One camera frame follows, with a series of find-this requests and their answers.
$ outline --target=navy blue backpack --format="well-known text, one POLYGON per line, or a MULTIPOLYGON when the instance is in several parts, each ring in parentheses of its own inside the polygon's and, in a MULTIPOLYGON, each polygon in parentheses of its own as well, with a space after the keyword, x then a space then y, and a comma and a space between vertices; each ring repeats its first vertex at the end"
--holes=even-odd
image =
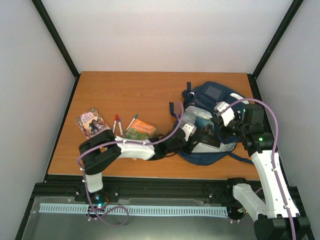
MULTIPOLYGON (((211 81, 193 89, 191 89, 191 82, 187 82, 187 89, 182 92, 182 96, 184 98, 183 122, 195 124, 196 127, 198 127, 197 121, 199 119, 201 121, 210 121, 210 119, 215 115, 214 108, 219 102, 231 104, 236 100, 244 98, 241 94, 231 88, 211 81)), ((240 102, 234 105, 232 110, 235 113, 238 113, 238 116, 242 116, 244 105, 248 103, 248 101, 240 102)), ((176 117, 174 114, 173 102, 170 102, 169 106, 171 115, 176 117)), ((210 123, 213 127, 214 136, 217 138, 219 145, 216 147, 208 147, 208 145, 198 143, 190 154, 183 151, 178 152, 183 159, 195 165, 207 166, 217 162, 225 156, 230 156, 238 161, 253 164, 251 160, 232 153, 237 142, 240 141, 237 137, 230 136, 223 139, 219 135, 218 126, 213 124, 213 122, 210 123)))

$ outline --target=black metal frame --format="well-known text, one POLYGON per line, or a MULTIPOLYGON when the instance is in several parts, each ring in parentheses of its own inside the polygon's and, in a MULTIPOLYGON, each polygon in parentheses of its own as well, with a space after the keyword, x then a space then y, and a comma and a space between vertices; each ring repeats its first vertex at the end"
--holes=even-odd
MULTIPOLYGON (((257 85, 257 78, 261 73, 262 69, 266 65, 270 55, 276 48, 278 42, 289 26, 294 15, 298 11, 304 0, 293 0, 290 8, 285 14, 281 24, 271 39, 268 47, 266 48, 261 60, 257 64, 253 74, 248 74, 248 81, 251 87, 252 95, 254 98, 262 100, 260 91, 257 85)), ((76 199, 86 200, 84 196, 84 185, 81 182, 81 176, 65 176, 65 175, 48 175, 48 169, 52 161, 60 134, 62 132, 70 104, 72 102, 74 93, 79 82, 80 74, 74 65, 62 39, 60 38, 57 29, 55 28, 48 12, 45 9, 41 0, 32 0, 36 10, 41 16, 45 26, 50 32, 54 42, 60 50, 66 64, 72 72, 75 81, 72 88, 72 92, 63 116, 63 120, 53 147, 53 151, 50 157, 49 165, 46 170, 44 181, 42 183, 36 183, 34 190, 30 197, 30 201, 25 210, 25 214, 21 221, 20 228, 16 235, 16 240, 22 239, 30 211, 35 197, 47 196, 68 196, 75 197, 76 199)), ((271 132, 270 123, 267 116, 265 116, 265 127, 268 132, 271 132)), ((281 165, 283 175, 286 183, 288 184, 283 166, 281 165)), ((191 199, 208 199, 211 204, 221 204, 226 207, 239 206, 239 202, 226 201, 225 190, 227 186, 226 180, 194 180, 194 179, 154 179, 154 178, 121 178, 121 177, 104 177, 104 186, 111 186, 110 192, 117 192, 116 198, 191 198, 191 199)), ((249 184, 253 190, 258 189, 261 184, 259 181, 249 181, 249 184)), ((295 201, 301 216, 306 216, 298 189, 296 187, 289 186, 289 192, 292 199, 295 201)), ((263 192, 258 194, 262 199, 264 198, 263 192)), ((310 229, 307 237, 309 240, 314 240, 312 230, 310 229)))

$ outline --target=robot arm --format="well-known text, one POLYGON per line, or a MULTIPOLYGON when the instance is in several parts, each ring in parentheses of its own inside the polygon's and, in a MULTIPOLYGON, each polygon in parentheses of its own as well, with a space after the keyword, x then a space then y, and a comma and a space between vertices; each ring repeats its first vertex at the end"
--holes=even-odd
POLYGON ((233 184, 233 197, 253 219, 258 240, 290 240, 293 233, 294 239, 301 240, 310 222, 307 217, 300 216, 290 196, 280 168, 279 154, 275 152, 272 156, 274 138, 264 131, 264 109, 257 104, 245 105, 240 120, 228 106, 220 102, 215 108, 218 117, 212 121, 218 124, 220 135, 237 136, 248 151, 260 177, 265 203, 246 183, 233 184))
POLYGON ((176 153, 183 149, 195 129, 196 127, 193 124, 185 123, 178 128, 173 136, 160 143, 156 143, 160 140, 158 137, 146 140, 124 139, 115 136, 110 129, 104 130, 85 141, 79 146, 81 154, 100 144, 113 143, 108 145, 106 150, 102 151, 98 148, 81 159, 89 192, 95 193, 103 188, 102 172, 114 160, 119 158, 139 158, 148 161, 163 159, 167 154, 176 153))
POLYGON ((248 104, 244 108, 241 120, 239 120, 231 108, 224 112, 228 106, 229 104, 220 102, 215 108, 220 117, 213 119, 213 121, 219 125, 220 134, 225 137, 236 135, 240 138, 244 149, 248 151, 258 171, 265 203, 252 191, 250 185, 245 183, 233 186, 234 198, 244 206, 253 221, 258 220, 259 214, 266 215, 268 219, 278 216, 288 218, 286 208, 289 209, 293 217, 299 216, 300 213, 286 186, 277 152, 274 154, 276 168, 274 169, 272 165, 274 138, 271 133, 264 132, 264 109, 260 105, 248 104), (274 171, 278 172, 287 205, 284 204, 274 171))

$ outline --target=white bracket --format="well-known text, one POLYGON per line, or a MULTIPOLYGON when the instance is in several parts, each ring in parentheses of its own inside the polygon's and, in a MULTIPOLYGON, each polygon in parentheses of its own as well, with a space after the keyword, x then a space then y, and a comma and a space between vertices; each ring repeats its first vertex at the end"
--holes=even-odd
POLYGON ((255 194, 249 184, 239 183, 233 186, 233 196, 248 211, 253 221, 258 220, 258 215, 267 215, 266 204, 255 194))
POLYGON ((122 137, 116 136, 116 141, 122 141, 123 143, 118 143, 117 146, 121 148, 120 158, 137 158, 148 160, 155 155, 155 148, 153 145, 146 145, 146 143, 150 143, 149 140, 129 140, 124 139, 122 137))
POLYGON ((284 175, 280 168, 279 154, 277 152, 274 154, 274 161, 276 166, 276 168, 274 169, 271 162, 271 153, 271 150, 264 150, 262 151, 262 153, 255 152, 251 156, 252 161, 258 171, 262 189, 264 192, 266 215, 268 219, 277 218, 277 215, 282 215, 283 218, 288 218, 286 208, 289 208, 292 217, 296 217, 296 215, 299 214, 299 210, 295 206, 289 194, 284 175), (274 171, 277 171, 279 175, 284 195, 288 202, 287 206, 285 206, 285 203, 283 201, 274 171))
POLYGON ((185 137, 184 137, 185 141, 188 142, 189 137, 195 133, 197 127, 192 123, 185 123, 181 129, 185 133, 185 137))
MULTIPOLYGON (((214 110, 218 111, 219 113, 223 112, 227 107, 229 106, 228 103, 226 103, 225 101, 221 101, 219 102, 215 107, 214 110)), ((227 111, 225 111, 224 113, 221 114, 221 117, 223 119, 223 124, 224 126, 228 126, 228 124, 230 123, 230 121, 232 119, 235 119, 235 113, 232 110, 232 108, 229 108, 227 111)))

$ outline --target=white wall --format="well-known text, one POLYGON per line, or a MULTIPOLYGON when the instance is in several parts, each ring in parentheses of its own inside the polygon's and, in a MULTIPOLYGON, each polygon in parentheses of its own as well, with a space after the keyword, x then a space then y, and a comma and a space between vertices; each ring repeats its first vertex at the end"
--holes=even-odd
POLYGON ((0 2, 0 239, 42 182, 74 78, 31 0, 0 2))
POLYGON ((43 0, 79 71, 252 73, 292 0, 43 0))
POLYGON ((320 2, 304 1, 258 77, 279 120, 279 151, 320 239, 320 2))

